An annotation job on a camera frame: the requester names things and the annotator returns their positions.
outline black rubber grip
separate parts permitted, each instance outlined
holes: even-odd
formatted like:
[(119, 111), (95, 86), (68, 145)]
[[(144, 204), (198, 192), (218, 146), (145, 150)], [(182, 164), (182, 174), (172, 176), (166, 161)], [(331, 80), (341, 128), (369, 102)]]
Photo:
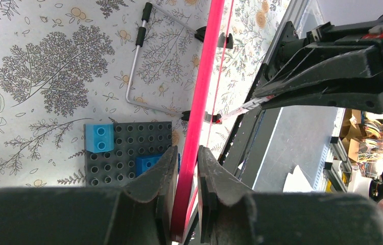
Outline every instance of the black rubber grip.
[(139, 45), (143, 47), (143, 41), (145, 41), (145, 34), (147, 33), (147, 29), (145, 27), (139, 27), (139, 31), (137, 32), (136, 38), (136, 46)]
[(152, 11), (152, 3), (146, 3), (143, 9), (142, 21), (143, 20), (145, 20), (146, 22), (150, 21), (151, 11)]

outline leaf pattern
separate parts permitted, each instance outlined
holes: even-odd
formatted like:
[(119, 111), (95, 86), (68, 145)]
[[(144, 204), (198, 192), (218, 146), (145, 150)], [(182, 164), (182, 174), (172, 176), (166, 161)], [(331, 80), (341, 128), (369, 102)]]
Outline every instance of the leaf pattern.
[(73, 184), (74, 185), (76, 183), (80, 183), (80, 182), (84, 182), (84, 181), (85, 181), (85, 175), (79, 169), (77, 171), (77, 173), (74, 173), (72, 176), (70, 175), (68, 178), (59, 179), (58, 184), (61, 184), (61, 185)]

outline gray panel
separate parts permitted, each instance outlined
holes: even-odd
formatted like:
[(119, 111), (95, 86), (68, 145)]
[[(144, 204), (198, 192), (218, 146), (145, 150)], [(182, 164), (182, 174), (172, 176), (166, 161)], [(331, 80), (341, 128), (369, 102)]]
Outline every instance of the gray panel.
[(286, 176), (296, 165), (313, 186), (323, 150), (330, 142), (337, 111), (334, 107), (283, 108), (253, 189), (283, 191)]

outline white paper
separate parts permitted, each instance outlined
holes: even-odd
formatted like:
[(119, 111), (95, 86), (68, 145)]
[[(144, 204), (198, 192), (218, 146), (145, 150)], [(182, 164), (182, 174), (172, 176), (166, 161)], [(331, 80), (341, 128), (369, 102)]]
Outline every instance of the white paper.
[(283, 186), (283, 192), (312, 192), (313, 188), (310, 186), (306, 176), (300, 166), (294, 168), (294, 172), (288, 173), (286, 177), (285, 185)]

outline black clip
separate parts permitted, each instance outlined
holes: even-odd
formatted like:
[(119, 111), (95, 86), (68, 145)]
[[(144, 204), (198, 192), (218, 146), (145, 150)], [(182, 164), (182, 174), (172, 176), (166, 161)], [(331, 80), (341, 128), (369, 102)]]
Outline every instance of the black clip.
[[(206, 27), (201, 27), (196, 30), (195, 38), (198, 39), (201, 42), (204, 42), (205, 39), (205, 32), (206, 32)], [(233, 36), (231, 33), (226, 37), (225, 33), (221, 33), (219, 37), (219, 42), (217, 44), (217, 47), (223, 47), (226, 42), (226, 48), (228, 49), (233, 49)]]
[[(220, 114), (210, 115), (210, 114), (208, 114), (208, 112), (205, 112), (204, 121), (207, 122), (207, 123), (210, 123), (210, 124), (217, 124), (217, 121), (220, 118), (222, 118), (222, 115), (220, 115)], [(190, 120), (190, 111), (184, 111), (182, 113), (181, 120), (189, 121)]]

